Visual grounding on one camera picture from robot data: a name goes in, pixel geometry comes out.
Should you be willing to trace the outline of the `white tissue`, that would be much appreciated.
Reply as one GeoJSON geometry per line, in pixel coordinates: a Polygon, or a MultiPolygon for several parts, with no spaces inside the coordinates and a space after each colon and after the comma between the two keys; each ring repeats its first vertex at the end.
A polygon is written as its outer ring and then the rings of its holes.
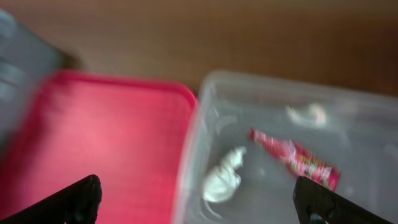
{"type": "Polygon", "coordinates": [[[206,175],[203,183],[203,200],[222,203],[229,200],[241,184],[236,170],[243,166],[246,147],[239,146],[224,155],[219,164],[206,175]]]}

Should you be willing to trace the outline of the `red plastic tray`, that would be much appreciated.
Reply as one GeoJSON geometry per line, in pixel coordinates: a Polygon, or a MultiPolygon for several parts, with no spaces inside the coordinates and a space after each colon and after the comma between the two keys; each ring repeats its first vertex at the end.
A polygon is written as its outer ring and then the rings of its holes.
{"type": "Polygon", "coordinates": [[[59,71],[36,91],[1,161],[1,217],[94,174],[98,223],[170,223],[196,105],[180,83],[59,71]]]}

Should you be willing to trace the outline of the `clear plastic bin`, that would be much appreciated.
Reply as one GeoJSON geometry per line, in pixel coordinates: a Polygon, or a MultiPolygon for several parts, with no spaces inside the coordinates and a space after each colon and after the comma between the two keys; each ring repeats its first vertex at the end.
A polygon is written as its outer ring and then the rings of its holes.
{"type": "Polygon", "coordinates": [[[297,223],[295,178],[249,139],[253,128],[295,140],[341,171],[336,192],[397,222],[397,100],[327,86],[213,72],[180,166],[175,223],[297,223]],[[202,199],[206,173],[244,146],[241,185],[223,203],[202,199]]]}

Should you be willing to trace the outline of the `grey dishwasher rack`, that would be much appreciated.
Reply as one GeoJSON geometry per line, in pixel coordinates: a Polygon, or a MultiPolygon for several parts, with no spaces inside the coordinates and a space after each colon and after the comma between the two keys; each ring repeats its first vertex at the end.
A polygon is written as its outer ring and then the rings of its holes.
{"type": "Polygon", "coordinates": [[[33,91],[64,64],[65,54],[1,9],[1,149],[19,129],[33,91]]]}

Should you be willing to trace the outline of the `red snack wrapper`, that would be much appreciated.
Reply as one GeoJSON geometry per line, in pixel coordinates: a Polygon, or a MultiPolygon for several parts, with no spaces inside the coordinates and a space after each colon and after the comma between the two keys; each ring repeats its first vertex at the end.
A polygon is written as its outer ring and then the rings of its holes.
{"type": "Polygon", "coordinates": [[[297,141],[277,139],[254,128],[250,131],[249,138],[286,166],[295,177],[307,177],[328,190],[335,191],[341,172],[297,141]]]}

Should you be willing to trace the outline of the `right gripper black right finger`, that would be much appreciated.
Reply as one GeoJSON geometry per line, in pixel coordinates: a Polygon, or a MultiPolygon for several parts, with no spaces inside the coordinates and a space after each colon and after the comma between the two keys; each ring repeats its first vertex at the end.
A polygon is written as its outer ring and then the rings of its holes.
{"type": "Polygon", "coordinates": [[[300,177],[293,192],[300,223],[394,223],[395,190],[377,177],[343,176],[333,192],[300,177]]]}

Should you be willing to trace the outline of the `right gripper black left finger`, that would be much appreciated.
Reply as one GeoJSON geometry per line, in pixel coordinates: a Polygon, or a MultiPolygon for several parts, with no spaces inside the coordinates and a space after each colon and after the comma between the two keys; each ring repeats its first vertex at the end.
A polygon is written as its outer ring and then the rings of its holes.
{"type": "Polygon", "coordinates": [[[89,175],[1,220],[1,224],[95,224],[102,201],[97,175],[89,175]]]}

